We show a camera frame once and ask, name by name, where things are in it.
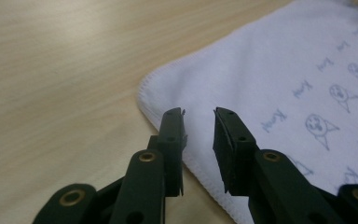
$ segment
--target wooden table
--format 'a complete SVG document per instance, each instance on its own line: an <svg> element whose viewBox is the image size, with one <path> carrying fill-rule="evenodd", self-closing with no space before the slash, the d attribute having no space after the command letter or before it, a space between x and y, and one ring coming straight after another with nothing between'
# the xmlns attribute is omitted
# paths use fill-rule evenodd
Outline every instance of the wooden table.
<svg viewBox="0 0 358 224"><path fill-rule="evenodd" d="M122 177L156 134L143 77L291 0L0 1L0 223L72 183ZM187 170L167 223L232 223Z"/></svg>

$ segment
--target white towel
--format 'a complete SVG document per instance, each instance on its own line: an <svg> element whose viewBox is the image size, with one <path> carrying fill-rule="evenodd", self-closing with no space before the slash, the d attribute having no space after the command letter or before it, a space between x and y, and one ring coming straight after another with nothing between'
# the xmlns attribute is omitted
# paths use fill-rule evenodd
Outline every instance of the white towel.
<svg viewBox="0 0 358 224"><path fill-rule="evenodd" d="M358 7L297 0L152 72L139 106L155 127L164 111L186 110L184 162L237 223L253 221L246 198L224 192L217 106L237 112L260 148L285 153L311 184L336 194L358 183Z"/></svg>

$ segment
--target light wood surface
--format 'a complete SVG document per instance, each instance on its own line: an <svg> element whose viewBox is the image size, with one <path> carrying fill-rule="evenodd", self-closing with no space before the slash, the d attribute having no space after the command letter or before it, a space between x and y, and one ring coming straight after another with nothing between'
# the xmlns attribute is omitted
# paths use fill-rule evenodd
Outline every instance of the light wood surface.
<svg viewBox="0 0 358 224"><path fill-rule="evenodd" d="M142 78L290 1L0 0L0 223L31 223L68 184L122 177L157 133ZM233 223L184 177L167 223Z"/></svg>

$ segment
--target folded cloth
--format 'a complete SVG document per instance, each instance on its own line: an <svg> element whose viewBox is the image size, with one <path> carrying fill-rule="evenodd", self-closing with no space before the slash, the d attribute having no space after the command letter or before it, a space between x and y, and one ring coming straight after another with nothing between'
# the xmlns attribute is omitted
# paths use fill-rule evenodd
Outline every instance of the folded cloth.
<svg viewBox="0 0 358 224"><path fill-rule="evenodd" d="M237 223L247 199L225 194L213 153L217 106L237 112L260 148L286 154L336 194L358 183L358 7L297 0L148 75L139 107L155 127L186 110L184 162Z"/></svg>

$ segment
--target black object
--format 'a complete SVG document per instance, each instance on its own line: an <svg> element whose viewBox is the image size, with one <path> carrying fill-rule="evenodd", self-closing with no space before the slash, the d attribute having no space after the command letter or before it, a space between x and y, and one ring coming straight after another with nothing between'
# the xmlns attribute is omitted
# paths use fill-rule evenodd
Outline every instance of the black object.
<svg viewBox="0 0 358 224"><path fill-rule="evenodd" d="M99 191L87 184L58 190L34 224L164 223L165 197L183 194L183 115L181 108L164 113L159 134L132 156L124 177Z"/></svg>
<svg viewBox="0 0 358 224"><path fill-rule="evenodd" d="M249 197L255 223L358 223L358 185L338 196L312 186L284 154L260 150L235 112L216 108L213 150L225 190Z"/></svg>

